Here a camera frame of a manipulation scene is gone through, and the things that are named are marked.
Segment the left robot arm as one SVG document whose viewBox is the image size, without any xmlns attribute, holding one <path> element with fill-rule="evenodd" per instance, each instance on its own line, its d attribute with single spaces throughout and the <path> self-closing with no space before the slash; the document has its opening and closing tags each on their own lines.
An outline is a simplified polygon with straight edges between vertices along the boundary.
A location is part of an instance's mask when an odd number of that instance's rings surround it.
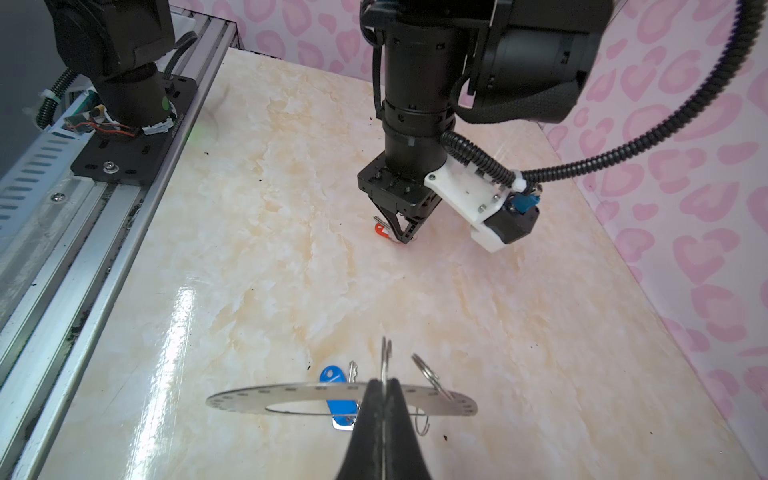
<svg viewBox="0 0 768 480">
<path fill-rule="evenodd" d="M 104 112 L 88 120 L 107 137 L 159 136 L 181 106 L 169 69 L 195 41 L 176 37 L 165 1 L 50 1 L 57 51 L 68 77 L 84 76 Z M 376 117 L 384 151 L 358 176 L 389 235 L 410 242 L 448 192 L 437 174 L 454 160 L 499 186 L 500 206 L 467 218 L 501 245 L 527 235 L 538 215 L 517 200 L 537 179 L 515 174 L 459 135 L 457 120 L 562 121 L 592 70 L 609 1 L 363 1 L 360 31 L 372 46 Z"/>
</svg>

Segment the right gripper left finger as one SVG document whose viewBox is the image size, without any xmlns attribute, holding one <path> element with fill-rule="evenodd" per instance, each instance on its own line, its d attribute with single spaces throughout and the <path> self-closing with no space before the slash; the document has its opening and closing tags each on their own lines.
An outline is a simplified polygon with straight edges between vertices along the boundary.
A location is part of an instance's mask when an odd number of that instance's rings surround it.
<svg viewBox="0 0 768 480">
<path fill-rule="evenodd" d="M 384 386 L 368 382 L 338 480 L 384 478 Z"/>
</svg>

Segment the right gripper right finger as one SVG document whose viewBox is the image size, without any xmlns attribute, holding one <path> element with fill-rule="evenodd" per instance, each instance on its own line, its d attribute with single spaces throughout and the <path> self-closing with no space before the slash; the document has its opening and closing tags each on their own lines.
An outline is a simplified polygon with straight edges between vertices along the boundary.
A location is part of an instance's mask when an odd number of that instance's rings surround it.
<svg viewBox="0 0 768 480">
<path fill-rule="evenodd" d="M 410 420 L 402 386 L 397 379 L 387 381 L 384 398 L 383 478 L 432 478 Z"/>
</svg>

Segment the key with red tag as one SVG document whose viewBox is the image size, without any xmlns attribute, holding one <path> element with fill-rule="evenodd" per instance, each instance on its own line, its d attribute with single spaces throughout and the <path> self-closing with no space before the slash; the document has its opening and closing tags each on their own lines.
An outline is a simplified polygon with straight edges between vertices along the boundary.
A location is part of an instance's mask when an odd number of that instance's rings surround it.
<svg viewBox="0 0 768 480">
<path fill-rule="evenodd" d="M 392 242 L 400 243 L 400 240 L 395 235 L 395 232 L 391 228 L 391 225 L 389 224 L 388 221 L 380 218 L 379 216 L 374 216 L 373 219 L 375 221 L 374 229 L 377 235 L 383 238 L 386 238 Z"/>
</svg>

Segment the metal perforated ring disc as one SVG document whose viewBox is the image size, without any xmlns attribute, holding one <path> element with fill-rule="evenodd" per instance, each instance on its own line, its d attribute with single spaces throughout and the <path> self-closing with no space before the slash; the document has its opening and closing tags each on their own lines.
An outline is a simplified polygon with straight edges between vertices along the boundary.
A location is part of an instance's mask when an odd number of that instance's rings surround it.
<svg viewBox="0 0 768 480">
<path fill-rule="evenodd" d="M 386 393 L 390 379 L 389 366 L 392 342 L 382 340 L 379 376 Z M 452 391 L 441 381 L 437 372 L 418 354 L 411 361 L 426 380 L 424 385 L 401 384 L 410 420 L 416 435 L 429 432 L 433 417 L 473 417 L 478 405 L 471 397 Z M 238 388 L 209 396 L 209 408 L 249 415 L 328 417 L 337 430 L 354 429 L 368 382 L 358 382 L 357 364 L 350 362 L 346 370 L 329 366 L 322 370 L 319 380 L 312 383 L 283 383 Z"/>
</svg>

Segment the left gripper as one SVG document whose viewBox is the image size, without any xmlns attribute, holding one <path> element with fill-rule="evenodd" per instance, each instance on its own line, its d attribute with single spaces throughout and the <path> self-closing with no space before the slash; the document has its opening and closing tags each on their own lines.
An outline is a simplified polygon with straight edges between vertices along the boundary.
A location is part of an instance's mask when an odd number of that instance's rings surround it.
<svg viewBox="0 0 768 480">
<path fill-rule="evenodd" d="M 402 244 L 415 239 L 441 198 L 422 180 L 407 179 L 386 165 L 380 153 L 357 174 L 358 187 L 376 206 L 390 234 Z"/>
</svg>

